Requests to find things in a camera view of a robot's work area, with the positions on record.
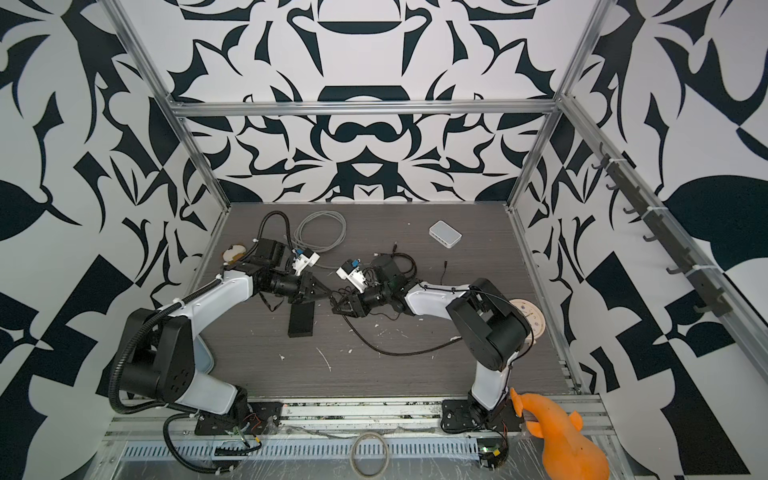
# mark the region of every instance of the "table surface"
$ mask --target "table surface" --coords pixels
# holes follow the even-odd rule
[[[251,245],[263,216],[271,210],[285,212],[292,229],[317,210],[335,210],[346,218],[346,239],[322,254],[321,264],[340,266],[349,258],[367,263],[376,252],[391,252],[397,242],[399,252],[415,259],[421,280],[438,283],[447,260],[445,285],[484,277],[506,297],[538,304],[502,204],[234,204],[204,267],[204,282],[215,276],[221,254],[229,246]],[[429,236],[429,228],[438,220],[462,234],[451,249]],[[339,230],[335,220],[321,217],[306,226],[303,237],[329,244]],[[282,218],[270,218],[263,236],[284,242]],[[403,260],[402,268],[407,266]],[[331,270],[312,270],[330,288],[349,285]],[[266,297],[273,306],[279,302],[274,296]],[[389,306],[374,311],[395,316]],[[327,300],[316,303],[313,336],[289,338],[289,314],[289,305],[270,312],[257,296],[208,326],[203,338],[216,360],[213,375],[245,387],[250,396],[278,398],[465,395],[474,381],[476,362],[463,342],[419,356],[384,356],[366,347],[341,316],[333,315]],[[437,346],[458,335],[452,322],[431,316],[401,315],[393,321],[370,314],[350,321],[371,343],[392,352]],[[548,333],[515,362],[510,385],[520,392],[568,392]]]

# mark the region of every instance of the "black and white patterned wall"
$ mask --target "black and white patterned wall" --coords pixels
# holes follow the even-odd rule
[[[765,317],[763,2],[619,0],[574,90]],[[768,385],[561,121],[518,211],[556,321],[642,475],[762,478]]]
[[[185,101],[551,98],[594,0],[126,0]]]
[[[542,114],[192,118],[231,201],[507,200]]]
[[[114,414],[125,318],[189,288],[220,208],[94,0],[3,0],[0,119],[0,476],[59,479]]]

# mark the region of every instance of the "white box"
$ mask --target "white box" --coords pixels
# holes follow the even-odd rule
[[[453,247],[462,239],[459,232],[442,220],[429,228],[429,235],[442,243],[445,248]]]

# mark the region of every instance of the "orange stuffed animal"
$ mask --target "orange stuffed animal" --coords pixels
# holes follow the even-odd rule
[[[523,410],[536,415],[538,422],[526,422],[531,435],[544,439],[541,457],[552,480],[607,480],[608,460],[597,445],[579,431],[584,425],[581,415],[566,414],[562,407],[535,393],[518,393],[511,389],[512,405],[518,417]]]

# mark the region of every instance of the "white cable tie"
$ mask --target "white cable tie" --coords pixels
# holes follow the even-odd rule
[[[717,265],[693,265],[690,270],[688,270],[685,273],[685,276],[688,277],[693,272],[696,272],[698,270],[717,270],[720,271],[720,268]]]
[[[645,209],[645,213],[640,215],[640,220],[645,220],[645,216],[648,215],[650,212],[653,212],[655,210],[669,210],[666,207],[648,207]]]

